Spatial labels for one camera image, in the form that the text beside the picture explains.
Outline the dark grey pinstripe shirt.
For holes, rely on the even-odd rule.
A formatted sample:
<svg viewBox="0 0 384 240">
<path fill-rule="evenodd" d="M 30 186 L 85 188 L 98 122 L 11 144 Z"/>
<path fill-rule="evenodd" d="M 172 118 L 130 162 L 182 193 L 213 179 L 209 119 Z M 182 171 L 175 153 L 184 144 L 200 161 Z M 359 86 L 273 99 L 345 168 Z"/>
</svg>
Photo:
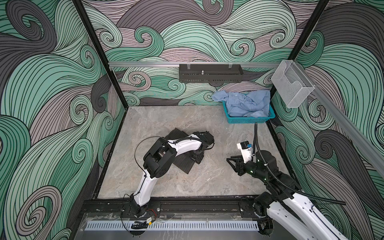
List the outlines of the dark grey pinstripe shirt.
<svg viewBox="0 0 384 240">
<path fill-rule="evenodd" d="M 175 128 L 173 129 L 167 136 L 165 136 L 166 140 L 178 140 L 184 137 L 187 137 L 188 134 Z M 178 167 L 180 170 L 182 170 L 184 173 L 189 174 L 192 167 L 195 164 L 195 161 L 191 159 L 190 152 L 181 154 L 177 156 L 173 162 L 173 164 Z"/>
</svg>

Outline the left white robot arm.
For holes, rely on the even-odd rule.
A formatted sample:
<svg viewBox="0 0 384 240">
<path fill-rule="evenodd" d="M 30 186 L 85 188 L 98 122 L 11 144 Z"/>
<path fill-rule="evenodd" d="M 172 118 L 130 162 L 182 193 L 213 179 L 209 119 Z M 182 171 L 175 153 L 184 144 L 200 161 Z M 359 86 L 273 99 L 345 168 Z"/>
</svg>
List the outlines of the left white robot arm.
<svg viewBox="0 0 384 240">
<path fill-rule="evenodd" d="M 214 136 L 209 132 L 194 132 L 175 140 L 158 137 L 144 155 L 141 167 L 143 175 L 137 190 L 131 195 L 133 205 L 138 210 L 145 210 L 158 179 L 168 172 L 177 157 L 192 152 L 193 160 L 201 161 L 204 152 L 210 150 L 214 144 Z"/>
</svg>

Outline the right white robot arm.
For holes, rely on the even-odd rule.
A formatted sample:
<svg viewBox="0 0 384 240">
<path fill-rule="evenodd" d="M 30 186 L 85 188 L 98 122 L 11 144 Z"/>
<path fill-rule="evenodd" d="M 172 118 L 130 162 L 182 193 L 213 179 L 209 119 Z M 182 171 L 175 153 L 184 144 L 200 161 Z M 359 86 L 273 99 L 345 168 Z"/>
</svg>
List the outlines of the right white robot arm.
<svg viewBox="0 0 384 240">
<path fill-rule="evenodd" d="M 345 240 L 346 237 L 321 213 L 316 203 L 345 205 L 345 202 L 312 196 L 303 192 L 289 175 L 281 172 L 276 158 L 261 150 L 258 124 L 254 125 L 253 143 L 237 144 L 241 155 L 227 159 L 238 176 L 245 174 L 262 181 L 266 192 L 250 206 L 258 217 L 279 223 L 298 240 Z"/>
</svg>

